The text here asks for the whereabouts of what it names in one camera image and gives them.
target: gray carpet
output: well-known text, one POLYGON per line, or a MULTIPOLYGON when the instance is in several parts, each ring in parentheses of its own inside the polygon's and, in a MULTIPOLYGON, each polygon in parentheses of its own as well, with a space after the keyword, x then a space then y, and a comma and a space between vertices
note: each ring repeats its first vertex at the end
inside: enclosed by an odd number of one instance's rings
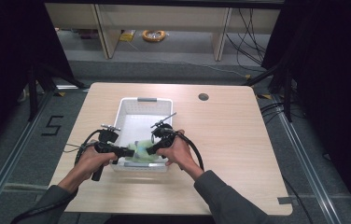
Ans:
MULTIPOLYGON (((237 71, 224 73, 211 68, 174 63, 94 63, 70 62, 76 78, 86 84, 96 81, 106 82, 146 82, 146 83, 180 83, 180 84, 216 84, 240 85, 245 82, 246 75, 257 76, 258 72, 240 69, 238 66, 216 66, 218 69, 237 71)), ((58 84, 68 84, 55 79, 58 84)), ((257 94, 267 93, 267 78, 255 85, 257 94)), ((62 154, 63 146, 68 139, 79 109, 85 99, 86 92, 70 91, 63 97, 53 96, 45 108, 41 120, 38 122, 34 134, 21 156, 8 183, 17 185, 32 185, 45 187, 49 184, 57 162, 62 154), (63 116, 54 119, 53 124, 62 125, 57 135, 42 136, 42 133, 53 133, 53 129, 46 127, 51 116, 63 116)), ((271 104, 272 100, 258 100, 260 107, 271 104)), ((297 105, 292 106, 294 126, 298 131, 309 156, 330 194, 337 212, 344 223, 351 223, 351 197, 330 161, 322 158, 325 151, 312 130, 308 119, 302 117, 297 105)), ((21 103, 4 126, 0 135, 0 169, 7 159, 7 155, 15 145, 28 118, 28 102, 21 103)), ((303 173, 295 151, 288 140, 279 117, 264 117, 268 121, 267 130, 271 138, 274 153, 277 157, 283 176, 301 196, 303 204, 314 223, 326 223, 326 219, 319 207, 315 195, 303 173)), ((25 211, 35 203, 35 197, 43 190, 10 189, 6 187, 0 197, 0 223, 8 223, 13 217, 25 211)), ((289 195, 295 199, 294 193, 288 188, 289 195)), ((273 217, 274 223, 309 223, 307 215, 300 204, 294 204, 294 211, 288 217, 273 217)), ((74 214, 65 213, 60 223, 103 223, 109 214, 74 214)))

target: white container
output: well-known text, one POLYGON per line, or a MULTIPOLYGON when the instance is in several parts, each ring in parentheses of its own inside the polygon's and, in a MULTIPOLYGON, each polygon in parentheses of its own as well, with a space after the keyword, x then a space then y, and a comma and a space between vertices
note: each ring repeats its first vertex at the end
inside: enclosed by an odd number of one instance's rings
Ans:
MULTIPOLYGON (((150 140, 151 128, 156 122, 173 114, 173 102, 162 98, 123 98, 119 104, 115 127, 120 128, 119 137, 115 146, 127 147, 135 141, 150 140)), ((164 121, 172 125, 172 118, 164 121)), ((166 172, 167 159, 159 157, 150 163, 127 161, 119 158, 118 164, 111 164, 114 171, 142 171, 142 172, 166 172)))

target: green object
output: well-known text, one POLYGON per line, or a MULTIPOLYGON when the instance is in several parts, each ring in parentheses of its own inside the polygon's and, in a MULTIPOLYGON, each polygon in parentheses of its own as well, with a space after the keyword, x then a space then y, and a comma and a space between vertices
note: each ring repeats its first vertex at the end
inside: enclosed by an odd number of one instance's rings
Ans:
POLYGON ((142 141, 135 141, 128 145, 128 148, 134 150, 134 156, 131 158, 126 158, 127 161, 134 161, 134 162, 154 162, 159 158, 158 155, 148 155, 147 148, 152 147, 154 144, 151 140, 142 140, 142 141))

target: person's right hand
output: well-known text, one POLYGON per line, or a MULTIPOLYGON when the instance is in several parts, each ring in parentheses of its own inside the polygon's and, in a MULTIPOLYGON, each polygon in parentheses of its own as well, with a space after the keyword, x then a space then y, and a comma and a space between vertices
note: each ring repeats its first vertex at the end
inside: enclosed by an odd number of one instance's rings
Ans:
MULTIPOLYGON (((184 130, 179 130, 178 132, 184 134, 184 130)), ((159 148, 156 154, 165 156, 169 160, 166 162, 166 165, 172 163, 178 164, 178 166, 182 170, 185 170, 193 179, 196 179, 204 172, 193 160, 190 153, 190 146, 178 136, 175 137, 175 141, 170 147, 159 148)))

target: wooden table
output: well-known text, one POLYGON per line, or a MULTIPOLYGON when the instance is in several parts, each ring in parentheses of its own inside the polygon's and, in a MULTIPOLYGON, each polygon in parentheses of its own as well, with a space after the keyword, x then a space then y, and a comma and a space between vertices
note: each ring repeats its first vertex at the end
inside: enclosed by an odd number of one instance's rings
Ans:
MULTIPOLYGON (((173 100, 173 127, 184 129, 197 146, 204 168, 269 215, 290 215, 288 197, 260 110, 249 87, 94 83, 68 139, 80 145, 100 124, 113 124, 124 97, 173 100), (209 96, 207 101, 199 94, 209 96)), ((59 183, 73 167, 75 153, 64 153, 50 184, 59 183)), ((208 215, 210 211, 177 165, 167 173, 114 172, 107 166, 99 182, 85 181, 68 212, 111 214, 208 215)))

